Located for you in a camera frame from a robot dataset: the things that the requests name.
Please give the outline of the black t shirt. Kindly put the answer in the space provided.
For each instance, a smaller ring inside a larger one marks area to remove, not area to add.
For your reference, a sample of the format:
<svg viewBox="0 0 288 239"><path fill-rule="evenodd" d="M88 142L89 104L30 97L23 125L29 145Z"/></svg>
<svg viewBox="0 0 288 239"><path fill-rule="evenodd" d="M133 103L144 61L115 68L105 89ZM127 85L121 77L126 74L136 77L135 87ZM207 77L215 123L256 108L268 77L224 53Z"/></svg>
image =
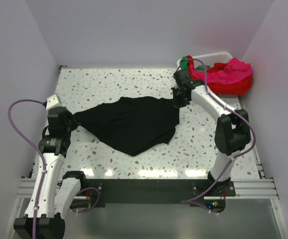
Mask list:
<svg viewBox="0 0 288 239"><path fill-rule="evenodd" d="M121 97L73 116L99 141L130 156L168 144L179 124L179 109L173 100L154 97Z"/></svg>

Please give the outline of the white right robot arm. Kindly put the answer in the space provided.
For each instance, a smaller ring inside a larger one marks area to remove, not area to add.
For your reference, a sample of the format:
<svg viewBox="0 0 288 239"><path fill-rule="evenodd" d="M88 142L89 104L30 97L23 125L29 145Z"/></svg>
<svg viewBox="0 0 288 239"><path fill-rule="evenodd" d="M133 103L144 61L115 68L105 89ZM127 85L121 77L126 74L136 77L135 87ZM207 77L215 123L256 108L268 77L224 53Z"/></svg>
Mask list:
<svg viewBox="0 0 288 239"><path fill-rule="evenodd" d="M177 84L172 88L174 106L183 108L194 102L216 122L214 142L218 153L208 173L206 189L209 194L217 196L231 178L234 157L251 141L248 113L226 104L205 86L204 81L193 80L188 70L176 71L173 77Z"/></svg>

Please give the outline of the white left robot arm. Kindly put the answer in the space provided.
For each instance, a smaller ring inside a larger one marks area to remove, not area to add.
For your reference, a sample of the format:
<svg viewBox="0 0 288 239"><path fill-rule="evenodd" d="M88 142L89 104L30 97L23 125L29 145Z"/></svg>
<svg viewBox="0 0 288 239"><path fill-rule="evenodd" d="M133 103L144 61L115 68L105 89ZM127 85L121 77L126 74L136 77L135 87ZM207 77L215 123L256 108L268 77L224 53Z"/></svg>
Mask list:
<svg viewBox="0 0 288 239"><path fill-rule="evenodd" d="M39 169L32 196L23 218L13 228L22 239L61 239L65 234L65 216L75 195L87 192L82 171L70 172L61 186L58 179L71 144L71 132L78 123L65 107L48 110L48 126L38 144Z"/></svg>

